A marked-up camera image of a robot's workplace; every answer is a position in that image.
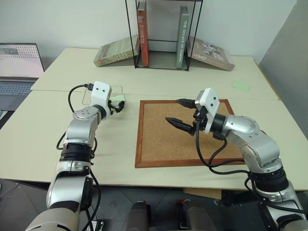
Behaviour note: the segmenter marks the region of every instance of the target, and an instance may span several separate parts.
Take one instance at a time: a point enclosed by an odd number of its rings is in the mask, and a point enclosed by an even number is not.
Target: robotic arm
[[[308,229],[305,215],[297,212],[303,208],[291,182],[286,178],[279,148],[271,137],[260,130],[255,120],[245,116],[217,114],[219,100],[212,88],[201,91],[195,101],[180,99],[177,102],[196,109],[193,115],[195,121],[190,126],[181,120],[166,118],[170,124],[191,135],[197,129],[204,130],[206,134],[211,131],[214,138],[225,138],[238,147],[250,171],[253,190],[262,201],[259,208],[267,219],[268,228],[285,231]]]
[[[47,192],[48,209],[26,231],[77,231],[80,211],[91,205],[93,178],[88,175],[94,158],[95,131],[102,120],[112,115],[111,109],[120,112],[124,108],[124,101],[112,105],[108,84],[96,81],[90,89],[90,106],[73,113],[66,131],[60,161]]]

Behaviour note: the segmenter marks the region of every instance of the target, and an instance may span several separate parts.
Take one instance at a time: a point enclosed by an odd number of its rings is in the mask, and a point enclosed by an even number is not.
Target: orange book
[[[142,65],[149,66],[149,42],[146,26],[146,3],[140,1],[137,8],[138,31],[141,48]]]

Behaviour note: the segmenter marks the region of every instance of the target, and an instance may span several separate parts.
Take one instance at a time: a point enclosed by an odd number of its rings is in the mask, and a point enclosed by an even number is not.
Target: corkboard with wooden frame
[[[233,115],[226,99],[219,100],[218,113]],[[192,124],[194,109],[189,109],[171,100],[140,101],[138,137],[135,168],[140,167],[179,167],[203,165],[197,154],[195,137],[170,125],[165,117],[175,117],[184,123]],[[208,162],[210,156],[223,144],[212,134],[200,132],[200,148]],[[238,149],[228,144],[218,154],[212,164],[242,158]]]

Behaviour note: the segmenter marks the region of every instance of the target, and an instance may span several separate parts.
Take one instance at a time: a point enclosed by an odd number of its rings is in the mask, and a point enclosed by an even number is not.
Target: book
[[[146,2],[140,1],[137,8],[137,21],[141,48],[141,59],[144,67],[149,66],[149,42],[146,19]]]
[[[177,61],[176,68],[182,68],[185,44],[188,39],[189,14],[186,6],[180,7],[180,19],[178,29],[178,42],[177,42]]]
[[[189,57],[191,56],[191,58],[195,60],[199,60],[227,71],[231,71],[235,67],[229,53],[225,49],[215,46],[212,43],[202,41],[198,38],[195,39],[193,45],[193,38],[193,36],[190,36],[187,43],[187,52]]]
[[[139,54],[139,39],[138,35],[131,37],[134,48],[134,55]],[[101,46],[94,58],[94,64],[98,66],[104,66],[116,61],[127,59],[133,56],[131,50],[130,37],[115,41],[104,46]]]

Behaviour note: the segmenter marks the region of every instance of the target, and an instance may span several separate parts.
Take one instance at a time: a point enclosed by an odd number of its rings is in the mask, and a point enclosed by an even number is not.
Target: gray floor
[[[22,231],[42,211],[46,210],[46,191],[25,186],[9,180],[0,180],[0,230]],[[262,231],[265,230],[256,203],[225,207],[220,200],[185,194],[180,189],[101,187],[102,201],[97,213],[105,221],[104,231],[120,231],[126,214],[138,200],[147,200],[152,208],[150,231],[177,230],[175,213],[177,199],[192,199],[203,204],[218,231]],[[307,196],[299,194],[305,208]],[[96,205],[97,194],[92,204]],[[81,230],[86,215],[81,213]]]

